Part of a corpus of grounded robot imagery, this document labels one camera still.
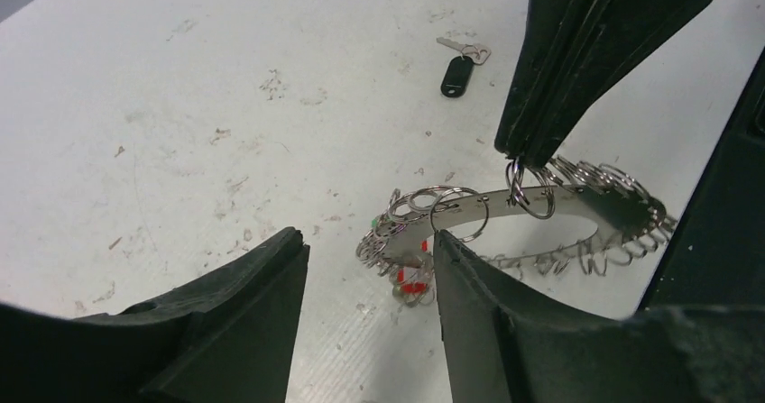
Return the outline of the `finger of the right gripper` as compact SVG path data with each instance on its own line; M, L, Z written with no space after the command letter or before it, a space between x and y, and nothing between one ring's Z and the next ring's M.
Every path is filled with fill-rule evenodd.
M541 92L520 156L541 168L589 107L713 0L595 0Z
M494 148L507 158L522 155L541 92L553 81L558 59L594 2L529 0L521 53L494 139Z

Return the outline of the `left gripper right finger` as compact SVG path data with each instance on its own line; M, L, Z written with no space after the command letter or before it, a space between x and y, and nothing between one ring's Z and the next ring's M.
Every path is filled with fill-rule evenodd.
M587 313L434 239L437 302L455 402L761 402L764 311L666 306Z

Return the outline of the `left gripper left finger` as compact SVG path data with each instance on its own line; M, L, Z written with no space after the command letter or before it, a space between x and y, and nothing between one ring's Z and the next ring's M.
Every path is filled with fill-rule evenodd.
M309 246L287 227L116 314L1 307L4 402L282 402Z

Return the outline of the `red tagged key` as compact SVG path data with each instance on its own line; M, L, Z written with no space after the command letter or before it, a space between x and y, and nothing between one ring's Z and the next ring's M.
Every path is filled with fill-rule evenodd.
M436 300L433 256L425 240L413 256L415 267L400 267L391 279L394 298L405 307L428 306Z

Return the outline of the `metal key organizer disc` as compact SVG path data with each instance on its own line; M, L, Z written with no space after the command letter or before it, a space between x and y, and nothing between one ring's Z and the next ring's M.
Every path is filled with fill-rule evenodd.
M518 280L604 277L668 244L677 220L636 178L611 164L555 157L524 185L510 162L506 187L479 192L435 185L394 190L384 223L357 244L356 258L391 282L428 240L435 277L435 239L448 231L489 265Z

